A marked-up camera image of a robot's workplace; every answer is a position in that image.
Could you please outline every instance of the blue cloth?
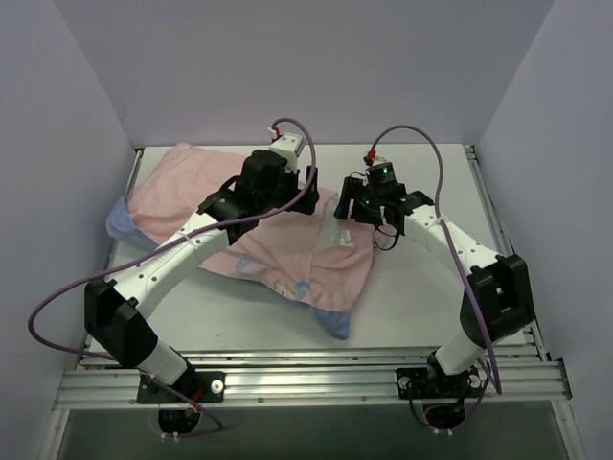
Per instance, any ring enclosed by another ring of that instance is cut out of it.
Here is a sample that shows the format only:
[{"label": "blue cloth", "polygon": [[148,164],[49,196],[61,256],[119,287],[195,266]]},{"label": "blue cloth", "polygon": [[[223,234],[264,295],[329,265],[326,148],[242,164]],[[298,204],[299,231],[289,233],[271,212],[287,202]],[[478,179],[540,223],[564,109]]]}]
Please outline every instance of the blue cloth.
[{"label": "blue cloth", "polygon": [[121,242],[128,242],[146,251],[152,251],[158,246],[134,224],[130,214],[127,213],[123,197],[119,198],[106,218],[106,232]]},{"label": "blue cloth", "polygon": [[346,311],[329,311],[310,307],[313,316],[328,334],[339,340],[349,337],[351,315]]},{"label": "blue cloth", "polygon": [[[121,197],[108,217],[106,218],[106,232],[112,237],[121,242],[127,242],[133,246],[145,249],[146,251],[152,251],[158,244],[150,237],[145,235],[135,224],[130,214],[125,208],[125,198]],[[237,267],[244,269],[249,265],[250,261],[247,259],[239,262],[240,266]],[[299,281],[295,285],[295,290],[298,293],[294,300],[300,301],[307,293],[308,282]],[[345,340],[349,337],[350,328],[350,314],[344,311],[328,311],[318,309],[317,307],[310,306],[310,310],[315,316],[315,319],[324,330],[334,338]]]}]

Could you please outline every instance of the white enclosure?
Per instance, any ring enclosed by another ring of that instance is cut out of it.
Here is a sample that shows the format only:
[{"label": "white enclosure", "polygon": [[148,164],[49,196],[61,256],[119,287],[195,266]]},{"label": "white enclosure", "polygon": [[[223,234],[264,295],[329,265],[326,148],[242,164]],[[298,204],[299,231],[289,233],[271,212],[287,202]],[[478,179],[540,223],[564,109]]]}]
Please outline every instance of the white enclosure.
[{"label": "white enclosure", "polygon": [[[449,158],[476,145],[503,226],[529,264],[546,348],[564,358],[587,456],[608,458],[610,1],[8,3],[0,14],[3,458],[36,457],[62,373],[75,365],[27,335],[28,315],[106,264],[104,219],[125,192],[133,149],[260,144],[280,116],[299,119],[321,145],[366,144],[396,123],[455,145],[445,147]],[[406,133],[386,140],[423,142]],[[416,182],[432,179],[433,159],[394,161]],[[464,180],[449,175],[450,187]],[[472,232],[486,228],[483,209],[465,211],[453,197],[443,206]],[[37,326],[78,346],[81,291]]]}]

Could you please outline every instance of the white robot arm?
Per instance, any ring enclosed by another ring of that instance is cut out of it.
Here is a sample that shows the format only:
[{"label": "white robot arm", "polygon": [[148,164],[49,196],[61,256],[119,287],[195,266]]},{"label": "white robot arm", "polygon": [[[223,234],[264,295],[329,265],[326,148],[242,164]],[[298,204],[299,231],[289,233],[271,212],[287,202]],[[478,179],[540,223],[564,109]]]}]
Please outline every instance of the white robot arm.
[{"label": "white robot arm", "polygon": [[[334,215],[355,219],[375,227],[387,223],[397,234],[406,235],[430,251],[454,274],[460,276],[451,255],[441,220],[436,217],[432,199],[422,192],[407,194],[398,183],[392,163],[385,162],[366,170],[366,178],[346,177]],[[462,269],[475,294],[492,343],[514,334],[534,319],[534,305],[528,269],[513,254],[503,257],[475,241],[445,217]],[[466,292],[460,311],[460,328],[428,358],[428,384],[438,388],[438,396],[466,383],[467,372],[486,350],[486,341]]]},{"label": "white robot arm", "polygon": [[[297,159],[304,144],[302,136],[285,134],[268,149],[255,150],[245,159],[240,176],[208,196],[163,245],[183,242],[118,273],[114,279],[88,283],[85,329],[124,367],[138,368],[183,394],[191,394],[197,383],[192,366],[158,338],[147,319],[190,272],[258,223],[229,224],[189,238],[191,232],[223,221],[262,215],[285,205],[299,193]],[[308,191],[290,210],[312,214],[318,198],[315,175]]]}]

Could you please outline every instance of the purple cable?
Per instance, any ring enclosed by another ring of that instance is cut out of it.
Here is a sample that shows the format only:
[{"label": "purple cable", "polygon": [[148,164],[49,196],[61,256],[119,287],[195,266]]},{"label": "purple cable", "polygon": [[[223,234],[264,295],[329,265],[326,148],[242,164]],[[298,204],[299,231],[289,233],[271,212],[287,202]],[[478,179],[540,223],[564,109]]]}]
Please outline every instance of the purple cable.
[{"label": "purple cable", "polygon": [[[422,129],[419,129],[415,126],[410,125],[395,125],[388,127],[373,142],[371,146],[371,150],[374,150],[379,141],[385,136],[387,133],[394,131],[396,129],[410,129],[421,134],[426,141],[432,146],[434,153],[437,155],[437,161],[439,162],[439,181],[437,183],[437,190],[434,193],[434,212],[437,216],[437,219],[441,216],[441,189],[443,188],[443,157],[439,152],[439,148],[435,144],[434,140]],[[502,394],[502,385],[500,382],[500,374],[498,372],[498,365],[496,363],[496,355],[494,354],[494,347],[491,343],[491,338],[489,337],[488,326],[486,325],[486,320],[479,309],[479,303],[477,302],[477,298],[475,297],[475,293],[472,290],[472,286],[468,282],[468,278],[464,272],[462,267],[462,262],[458,257],[458,251],[456,250],[456,246],[453,243],[453,239],[451,238],[451,233],[449,232],[449,227],[443,219],[440,220],[441,227],[443,228],[444,237],[447,240],[447,245],[449,246],[449,250],[451,251],[451,257],[453,258],[453,263],[458,269],[458,273],[460,273],[460,278],[462,278],[462,284],[464,285],[466,294],[468,295],[468,299],[470,300],[470,305],[475,312],[475,317],[477,318],[477,323],[479,323],[479,330],[481,331],[481,335],[483,336],[484,342],[486,343],[486,350],[488,350],[489,362],[491,363],[491,369],[493,372],[493,385],[496,389],[496,393],[499,395]]]},{"label": "purple cable", "polygon": [[[483,400],[483,397],[486,395],[486,390],[488,389],[488,385],[489,385],[490,377],[491,377],[491,373],[489,372],[489,365],[485,364],[481,359],[477,359],[477,361],[479,362],[479,365],[482,367],[483,372],[485,372],[486,374],[486,381],[483,384],[483,389],[481,390],[481,393],[479,394],[479,398],[477,398],[475,405],[473,405],[470,412],[468,412],[468,415],[466,415],[465,418],[459,424],[455,425],[452,429],[450,429],[450,431],[456,431],[462,426],[465,426],[468,423],[468,421],[472,419],[474,414],[477,412],[477,409],[479,409],[479,406],[481,405],[481,401]],[[432,410],[435,410],[439,407],[444,407],[444,404],[431,405],[423,411],[423,418],[425,419],[426,422],[428,421],[428,414]]]},{"label": "purple cable", "polygon": [[[281,124],[281,123],[290,123],[294,126],[296,126],[299,130],[301,130],[303,132],[303,134],[306,137],[306,142],[308,143],[308,146],[310,148],[310,158],[311,158],[311,169],[310,169],[310,173],[308,175],[308,177],[306,178],[306,183],[305,183],[305,187],[303,188],[303,190],[301,190],[294,198],[290,199],[284,206],[282,206],[281,208],[278,209],[274,209],[272,211],[269,211],[268,213],[259,215],[259,216],[252,216],[249,218],[237,218],[234,220],[225,220],[223,222],[218,222],[212,225],[206,225],[204,227],[200,227],[200,228],[196,228],[195,230],[193,230],[191,233],[189,233],[187,235],[188,238],[193,238],[196,237],[197,235],[201,235],[205,232],[208,232],[210,230],[214,230],[217,228],[225,228],[227,226],[230,225],[235,225],[238,223],[247,223],[247,222],[253,222],[255,220],[261,220],[261,219],[267,219],[267,218],[271,218],[273,216],[276,216],[277,214],[286,211],[287,209],[291,208],[294,204],[296,204],[298,202],[298,200],[300,200],[300,198],[302,198],[308,191],[308,188],[310,187],[310,185],[313,183],[313,180],[315,178],[315,166],[316,166],[316,156],[315,156],[315,144],[313,143],[313,139],[310,135],[310,133],[308,132],[308,130],[305,128],[305,126],[298,122],[297,120],[294,120],[293,118],[279,118],[277,120],[275,120],[275,122],[272,124],[272,127],[276,127],[277,125]],[[135,259],[132,262],[128,262],[126,264],[122,264],[122,265],[118,265],[115,266],[113,268],[108,268],[107,270],[103,270],[99,273],[96,273],[94,275],[90,275],[90,276],[86,276],[84,278],[80,278],[76,281],[73,281],[72,283],[61,287],[60,289],[56,290],[55,292],[53,292],[52,294],[50,294],[49,296],[47,296],[45,299],[43,299],[34,309],[34,311],[30,314],[30,317],[28,318],[28,332],[30,333],[30,335],[34,338],[34,340],[42,343],[43,345],[45,345],[46,347],[52,348],[54,350],[58,350],[61,352],[66,352],[66,353],[74,353],[76,355],[80,355],[80,356],[86,356],[86,357],[98,357],[98,358],[102,358],[102,359],[110,359],[113,360],[113,357],[107,354],[103,354],[103,353],[94,353],[94,352],[89,352],[87,350],[80,350],[78,348],[73,348],[73,347],[67,347],[65,345],[60,345],[58,343],[52,342],[51,340],[46,339],[45,337],[43,337],[42,335],[40,335],[36,329],[34,328],[34,321],[36,320],[36,317],[40,314],[41,311],[43,311],[45,309],[45,307],[47,307],[51,302],[53,302],[54,300],[56,300],[60,295],[68,292],[69,290],[72,290],[74,288],[77,288],[81,285],[84,285],[85,283],[88,283],[92,280],[95,280],[97,278],[103,278],[105,276],[108,275],[112,275],[114,273],[117,273],[119,271],[123,271],[126,270],[128,268],[131,268],[135,265],[141,264],[145,261],[148,261],[149,259],[157,256],[158,254],[161,254],[165,251],[168,251],[169,249],[181,244],[185,242],[184,239],[177,239],[174,241],[171,241],[167,244],[164,244],[163,246],[158,247],[157,249],[155,249],[152,252],[149,252],[148,254],[144,255],[143,257],[139,257],[138,259]],[[196,407],[198,410],[200,410],[202,413],[204,413],[205,415],[207,415],[210,419],[212,419],[218,426],[219,429],[214,429],[214,431],[221,431],[223,429],[223,425],[221,424],[221,421],[208,409],[206,409],[205,407],[203,407],[202,405],[200,405],[199,403],[192,401],[190,398],[188,398],[185,395],[180,394],[179,392],[175,391],[174,389],[170,388],[169,386],[165,385],[163,382],[159,381],[158,379],[153,379],[154,383],[159,385],[162,389],[164,389],[165,391],[168,391],[169,393],[173,394],[173,396],[175,396],[176,398],[179,398],[181,401],[184,401],[190,405],[192,405],[193,407]],[[208,432],[212,432],[211,430],[205,430],[205,431],[199,431],[198,434],[206,434]]]}]

